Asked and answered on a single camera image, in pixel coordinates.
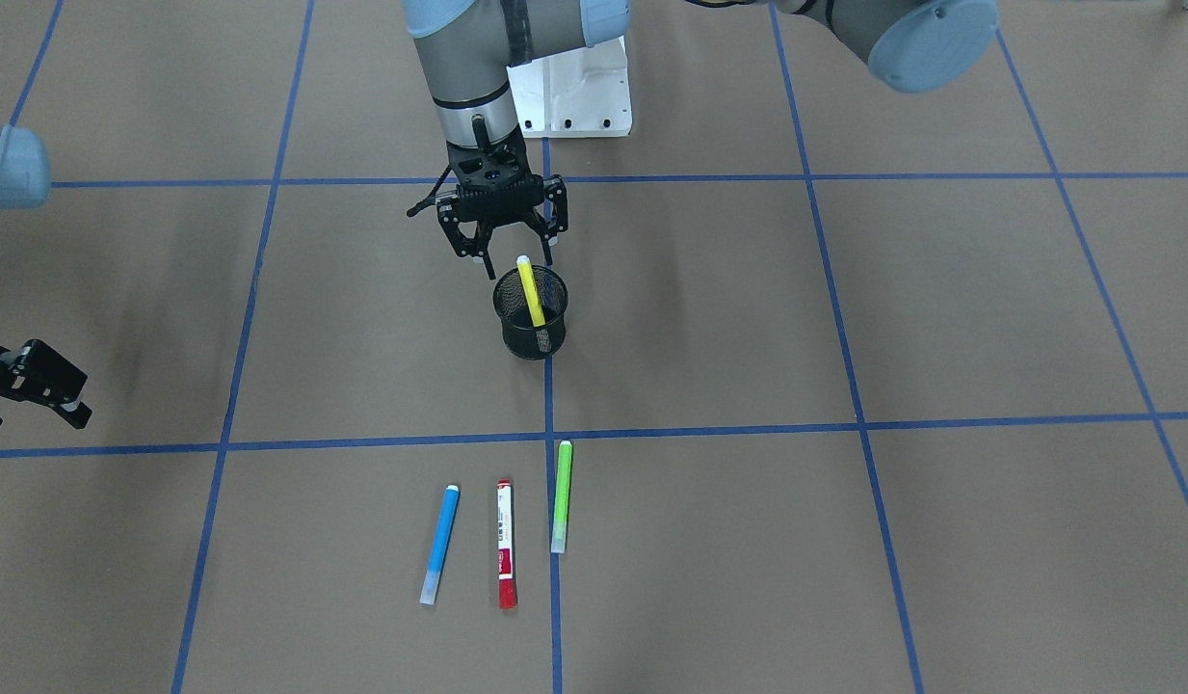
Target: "red cap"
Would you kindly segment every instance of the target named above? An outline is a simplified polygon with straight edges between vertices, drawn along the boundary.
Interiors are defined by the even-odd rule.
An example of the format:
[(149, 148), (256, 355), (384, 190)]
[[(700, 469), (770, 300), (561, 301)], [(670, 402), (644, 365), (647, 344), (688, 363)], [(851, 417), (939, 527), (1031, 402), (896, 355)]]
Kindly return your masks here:
[(512, 610), (516, 606), (516, 580), (500, 581), (500, 610)]

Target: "green marker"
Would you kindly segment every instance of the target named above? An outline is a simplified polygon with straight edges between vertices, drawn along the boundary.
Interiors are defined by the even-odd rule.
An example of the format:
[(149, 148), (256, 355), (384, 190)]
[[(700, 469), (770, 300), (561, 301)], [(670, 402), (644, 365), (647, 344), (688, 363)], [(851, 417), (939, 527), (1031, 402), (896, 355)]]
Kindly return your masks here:
[(550, 531), (550, 553), (568, 548), (568, 491), (573, 485), (573, 442), (558, 443), (558, 471), (555, 474), (555, 518)]

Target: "white mounting plate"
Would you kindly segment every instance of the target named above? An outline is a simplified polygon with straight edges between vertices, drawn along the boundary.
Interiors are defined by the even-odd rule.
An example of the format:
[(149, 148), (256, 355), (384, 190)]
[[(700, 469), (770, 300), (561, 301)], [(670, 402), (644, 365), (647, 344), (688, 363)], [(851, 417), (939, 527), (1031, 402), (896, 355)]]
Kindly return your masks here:
[(526, 137), (626, 137), (632, 132), (624, 37), (508, 68), (508, 78)]

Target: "blue marker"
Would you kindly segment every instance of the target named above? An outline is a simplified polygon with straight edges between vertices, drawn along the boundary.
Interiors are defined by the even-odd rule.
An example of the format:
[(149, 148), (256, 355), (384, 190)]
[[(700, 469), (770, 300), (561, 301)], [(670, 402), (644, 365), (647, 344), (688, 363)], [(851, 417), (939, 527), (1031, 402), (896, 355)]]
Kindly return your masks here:
[(449, 484), (443, 492), (443, 509), (440, 510), (440, 523), (436, 525), (436, 541), (431, 544), (431, 561), (426, 562), (426, 579), (422, 581), (423, 605), (435, 605), (436, 591), (440, 589), (440, 574), (443, 573), (444, 554), (448, 554), (448, 537), (451, 536), (451, 522), (456, 518), (456, 500), (461, 488)]

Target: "mesh pencil cup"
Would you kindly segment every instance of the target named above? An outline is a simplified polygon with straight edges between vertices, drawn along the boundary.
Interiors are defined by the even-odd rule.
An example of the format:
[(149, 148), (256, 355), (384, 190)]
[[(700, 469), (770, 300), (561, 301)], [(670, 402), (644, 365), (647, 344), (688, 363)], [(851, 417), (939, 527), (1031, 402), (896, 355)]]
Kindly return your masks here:
[(520, 284), (520, 272), (513, 269), (495, 285), (492, 302), (504, 324), (504, 343), (523, 360), (543, 360), (558, 352), (567, 329), (563, 311), (568, 310), (568, 285), (550, 267), (532, 265), (532, 280), (538, 286), (538, 298), (545, 318), (541, 328), (529, 317), (526, 294)]

